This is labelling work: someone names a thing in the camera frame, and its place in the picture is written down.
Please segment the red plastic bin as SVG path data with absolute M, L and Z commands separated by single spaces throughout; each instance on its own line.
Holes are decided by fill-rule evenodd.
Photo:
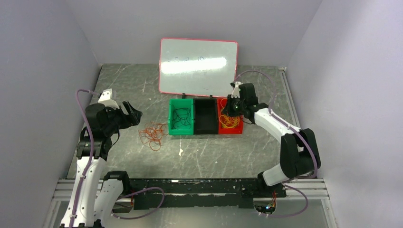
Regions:
M 218 133 L 219 134 L 242 134 L 243 118 L 242 116 L 229 117 L 224 114 L 223 109 L 227 104 L 226 98 L 217 98 L 218 111 Z

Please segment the black plastic bin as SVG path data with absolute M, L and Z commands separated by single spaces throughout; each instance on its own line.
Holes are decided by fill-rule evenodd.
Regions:
M 194 135 L 218 134 L 217 99 L 196 98 L 194 103 Z

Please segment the green plastic bin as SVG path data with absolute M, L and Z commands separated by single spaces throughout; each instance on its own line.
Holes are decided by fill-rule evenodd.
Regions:
M 168 114 L 169 135 L 193 135 L 193 99 L 170 99 Z

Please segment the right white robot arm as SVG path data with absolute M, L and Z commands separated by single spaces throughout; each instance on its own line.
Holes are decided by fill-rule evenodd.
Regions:
M 313 172 L 314 178 L 321 167 L 316 137 L 309 129 L 298 128 L 279 117 L 266 103 L 260 103 L 252 83 L 234 82 L 233 91 L 227 96 L 224 114 L 243 116 L 280 143 L 279 162 L 258 175 L 261 180 L 256 189 L 259 195 L 269 196 L 275 185 Z

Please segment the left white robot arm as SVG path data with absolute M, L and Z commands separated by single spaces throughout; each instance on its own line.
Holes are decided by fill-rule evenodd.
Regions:
M 102 103 L 85 108 L 86 128 L 77 145 L 77 170 L 68 208 L 60 222 L 61 228 L 102 228 L 111 215 L 118 197 L 131 193 L 132 185 L 126 171 L 110 171 L 99 188 L 101 174 L 106 166 L 112 135 L 137 126 L 143 113 L 128 101 L 109 107 Z

